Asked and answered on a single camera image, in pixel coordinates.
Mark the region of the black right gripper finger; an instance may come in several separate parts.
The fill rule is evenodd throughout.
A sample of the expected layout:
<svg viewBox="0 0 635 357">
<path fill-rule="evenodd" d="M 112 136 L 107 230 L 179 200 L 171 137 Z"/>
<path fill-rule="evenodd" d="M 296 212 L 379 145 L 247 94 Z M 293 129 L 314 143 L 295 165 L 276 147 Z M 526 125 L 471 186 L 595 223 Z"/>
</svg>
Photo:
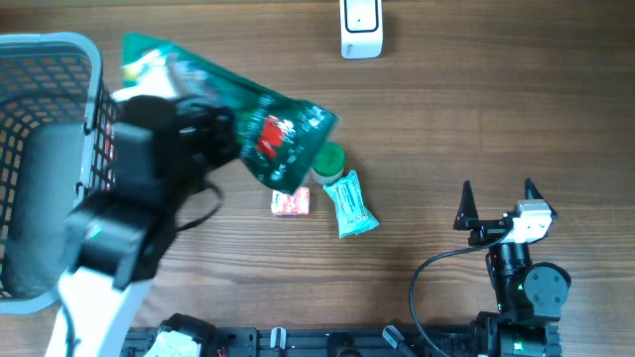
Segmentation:
<svg viewBox="0 0 635 357">
<path fill-rule="evenodd" d="M 473 196 L 471 182 L 466 180 L 462 186 L 461 201 L 456 214 L 456 222 L 477 222 L 478 212 Z"/>
<path fill-rule="evenodd" d="M 543 198 L 543 196 L 540 194 L 540 192 L 538 191 L 537 187 L 535 186 L 535 184 L 533 183 L 533 181 L 530 178 L 526 178 L 525 179 L 525 187 L 524 187 L 524 191 L 525 191 L 525 198 L 526 199 L 540 199 L 542 200 L 551 210 L 551 217 L 552 218 L 557 218 L 558 217 L 558 213 L 553 209 L 553 207 Z"/>
</svg>

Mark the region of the green glove package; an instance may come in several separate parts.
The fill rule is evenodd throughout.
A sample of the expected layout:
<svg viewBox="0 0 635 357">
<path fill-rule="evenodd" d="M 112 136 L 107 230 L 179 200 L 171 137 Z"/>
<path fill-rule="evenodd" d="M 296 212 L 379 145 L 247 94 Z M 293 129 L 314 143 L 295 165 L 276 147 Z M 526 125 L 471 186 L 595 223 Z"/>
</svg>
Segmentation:
<svg viewBox="0 0 635 357">
<path fill-rule="evenodd" d="M 337 116 L 230 71 L 173 42 L 129 33 L 122 42 L 122 99 L 219 99 L 236 116 L 239 160 L 265 186 L 295 192 L 335 128 Z"/>
</svg>

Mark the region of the red white small box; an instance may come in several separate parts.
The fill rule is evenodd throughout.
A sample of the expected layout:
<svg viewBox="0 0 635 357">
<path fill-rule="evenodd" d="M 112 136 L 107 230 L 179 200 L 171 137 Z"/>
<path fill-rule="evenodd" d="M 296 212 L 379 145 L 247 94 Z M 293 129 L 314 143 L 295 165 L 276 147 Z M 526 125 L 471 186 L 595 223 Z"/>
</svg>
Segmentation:
<svg viewBox="0 0 635 357">
<path fill-rule="evenodd" d="M 310 214 L 310 189 L 299 187 L 293 194 L 274 190 L 271 211 L 277 216 L 305 216 Z"/>
</svg>

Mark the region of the teal wipes packet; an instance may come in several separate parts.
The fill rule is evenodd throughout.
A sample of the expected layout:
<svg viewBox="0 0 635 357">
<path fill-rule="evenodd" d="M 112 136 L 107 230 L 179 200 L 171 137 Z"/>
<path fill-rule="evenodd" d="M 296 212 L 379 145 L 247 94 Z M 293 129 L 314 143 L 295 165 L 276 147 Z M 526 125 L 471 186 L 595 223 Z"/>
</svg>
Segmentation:
<svg viewBox="0 0 635 357">
<path fill-rule="evenodd" d="M 340 239 L 359 235 L 379 226 L 378 220 L 365 206 L 355 170 L 351 170 L 335 183 L 325 185 L 323 189 L 333 201 Z"/>
</svg>

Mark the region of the green lid jar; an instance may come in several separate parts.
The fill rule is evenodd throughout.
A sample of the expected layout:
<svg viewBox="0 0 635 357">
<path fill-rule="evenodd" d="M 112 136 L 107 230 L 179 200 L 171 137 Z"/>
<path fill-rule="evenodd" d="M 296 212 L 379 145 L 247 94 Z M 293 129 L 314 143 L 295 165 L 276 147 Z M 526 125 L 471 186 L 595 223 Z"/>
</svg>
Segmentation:
<svg viewBox="0 0 635 357">
<path fill-rule="evenodd" d="M 345 153 L 342 147 L 334 142 L 322 146 L 312 167 L 316 183 L 330 185 L 343 175 L 345 167 Z"/>
</svg>

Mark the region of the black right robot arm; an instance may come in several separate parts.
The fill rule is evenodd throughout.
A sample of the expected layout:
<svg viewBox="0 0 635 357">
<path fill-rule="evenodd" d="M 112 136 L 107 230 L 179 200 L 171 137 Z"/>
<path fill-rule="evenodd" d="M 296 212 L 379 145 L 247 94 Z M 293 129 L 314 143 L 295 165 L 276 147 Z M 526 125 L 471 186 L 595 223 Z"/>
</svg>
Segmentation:
<svg viewBox="0 0 635 357">
<path fill-rule="evenodd" d="M 535 263 L 530 246 L 546 239 L 558 217 L 525 180 L 525 197 L 500 219 L 482 220 L 471 183 L 462 187 L 453 228 L 468 231 L 468 246 L 485 250 L 487 274 L 495 291 L 497 310 L 480 312 L 470 323 L 472 356 L 560 356 L 556 323 L 572 285 L 570 274 L 548 262 Z"/>
</svg>

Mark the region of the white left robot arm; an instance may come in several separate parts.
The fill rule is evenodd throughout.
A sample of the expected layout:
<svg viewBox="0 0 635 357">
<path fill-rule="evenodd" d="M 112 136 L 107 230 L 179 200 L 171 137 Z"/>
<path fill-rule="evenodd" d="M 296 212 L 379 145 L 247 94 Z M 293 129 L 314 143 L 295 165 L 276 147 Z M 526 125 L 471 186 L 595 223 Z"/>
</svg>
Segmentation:
<svg viewBox="0 0 635 357">
<path fill-rule="evenodd" d="M 61 308 L 49 356 L 116 356 L 206 175 L 237 158 L 235 116 L 218 99 L 125 101 L 113 125 L 115 183 L 66 217 L 72 257 L 58 283 Z"/>
</svg>

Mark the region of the white barcode scanner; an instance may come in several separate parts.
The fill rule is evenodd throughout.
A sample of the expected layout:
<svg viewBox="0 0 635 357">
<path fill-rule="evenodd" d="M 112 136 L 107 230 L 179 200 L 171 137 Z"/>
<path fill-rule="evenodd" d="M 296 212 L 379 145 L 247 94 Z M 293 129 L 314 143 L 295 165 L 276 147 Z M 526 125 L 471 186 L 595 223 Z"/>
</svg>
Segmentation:
<svg viewBox="0 0 635 357">
<path fill-rule="evenodd" d="M 346 60 L 378 58 L 383 50 L 382 0 L 340 0 L 341 56 Z"/>
</svg>

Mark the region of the grey plastic basket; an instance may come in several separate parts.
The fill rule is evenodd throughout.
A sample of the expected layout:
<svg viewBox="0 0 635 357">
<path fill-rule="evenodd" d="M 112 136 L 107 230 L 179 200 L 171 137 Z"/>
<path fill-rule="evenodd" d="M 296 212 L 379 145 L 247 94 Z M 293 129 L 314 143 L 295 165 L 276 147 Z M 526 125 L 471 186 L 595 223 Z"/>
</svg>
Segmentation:
<svg viewBox="0 0 635 357">
<path fill-rule="evenodd" d="M 1 37 L 1 312 L 54 304 L 64 220 L 110 188 L 116 103 L 100 51 L 78 33 Z"/>
</svg>

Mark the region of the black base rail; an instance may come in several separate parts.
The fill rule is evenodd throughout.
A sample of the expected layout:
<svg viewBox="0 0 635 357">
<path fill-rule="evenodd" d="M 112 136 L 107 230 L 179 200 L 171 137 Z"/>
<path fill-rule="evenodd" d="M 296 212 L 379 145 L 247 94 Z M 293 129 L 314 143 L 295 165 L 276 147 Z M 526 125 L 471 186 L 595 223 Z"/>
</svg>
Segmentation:
<svg viewBox="0 0 635 357">
<path fill-rule="evenodd" d="M 122 356 L 546 356 L 564 352 L 555 326 L 503 324 L 487 317 L 468 325 L 433 325 L 429 346 L 416 329 L 256 329 L 216 327 L 176 313 L 155 328 L 132 328 Z"/>
</svg>

